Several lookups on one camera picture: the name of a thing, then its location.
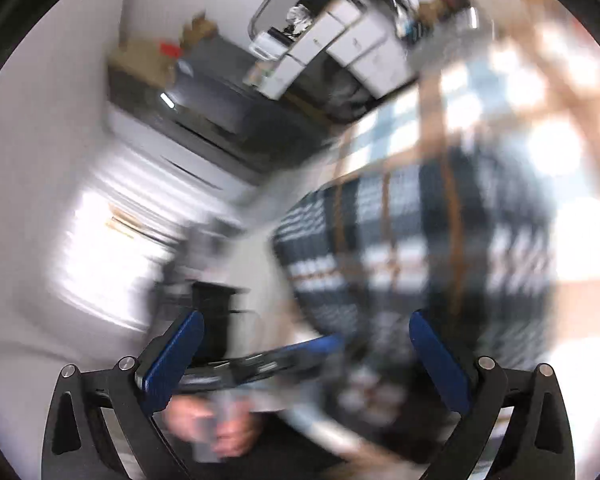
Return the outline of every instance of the plaid blanket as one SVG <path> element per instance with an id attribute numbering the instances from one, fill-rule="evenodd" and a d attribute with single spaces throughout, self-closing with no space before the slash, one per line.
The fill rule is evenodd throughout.
<path id="1" fill-rule="evenodd" d="M 274 252 L 311 325 L 343 335 L 349 348 L 346 377 L 332 384 L 326 406 L 336 420 L 428 460 L 422 449 L 434 450 L 446 415 L 415 365 L 408 320 L 419 308 L 477 354 L 535 367 L 551 282 L 550 209 L 540 189 L 506 150 L 456 146 L 324 187 L 288 212 Z M 385 439 L 404 436 L 404 412 L 420 412 L 417 423 L 406 419 L 428 447 L 403 437 L 396 449 Z"/>

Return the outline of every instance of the blue gripper pad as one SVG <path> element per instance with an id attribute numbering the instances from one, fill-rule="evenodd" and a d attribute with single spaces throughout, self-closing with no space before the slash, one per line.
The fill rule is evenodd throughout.
<path id="1" fill-rule="evenodd" d="M 205 321 L 197 310 L 189 312 L 180 325 L 173 328 L 174 330 L 170 328 L 161 336 L 168 338 L 162 351 L 155 356 L 142 376 L 136 376 L 144 392 L 142 410 L 147 415 L 160 412 L 167 407 L 171 394 L 205 335 Z"/>
<path id="2" fill-rule="evenodd" d="M 420 312 L 411 315 L 409 338 L 442 401 L 452 412 L 465 415 L 471 407 L 469 377 Z"/>

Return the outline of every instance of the hand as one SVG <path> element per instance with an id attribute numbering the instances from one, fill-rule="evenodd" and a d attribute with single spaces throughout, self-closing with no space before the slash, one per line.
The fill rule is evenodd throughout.
<path id="1" fill-rule="evenodd" d="M 232 411 L 234 417 L 218 425 L 214 451 L 223 457 L 243 455 L 251 449 L 260 433 L 248 401 L 237 402 Z M 191 396 L 172 397 L 164 413 L 171 433 L 188 442 L 205 440 L 200 419 L 212 416 L 214 412 L 206 400 Z"/>

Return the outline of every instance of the white drawer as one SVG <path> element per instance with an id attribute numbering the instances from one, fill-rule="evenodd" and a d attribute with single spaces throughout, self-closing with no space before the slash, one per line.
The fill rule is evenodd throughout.
<path id="1" fill-rule="evenodd" d="M 260 86 L 260 92 L 269 99 L 277 100 L 289 88 L 289 85 L 304 70 L 304 65 L 290 56 L 282 58 L 273 73 Z"/>
<path id="2" fill-rule="evenodd" d="M 414 75 L 404 49 L 394 38 L 357 60 L 349 69 L 378 98 L 406 83 Z"/>
<path id="3" fill-rule="evenodd" d="M 335 0 L 329 4 L 327 12 L 345 27 L 349 27 L 362 15 L 355 4 L 352 4 L 349 0 Z"/>
<path id="4" fill-rule="evenodd" d="M 366 15 L 331 44 L 327 52 L 342 66 L 362 56 L 385 38 L 377 16 Z"/>
<path id="5" fill-rule="evenodd" d="M 312 27 L 291 47 L 289 54 L 299 62 L 308 64 L 322 49 L 337 38 L 344 25 L 328 13 L 324 13 Z"/>

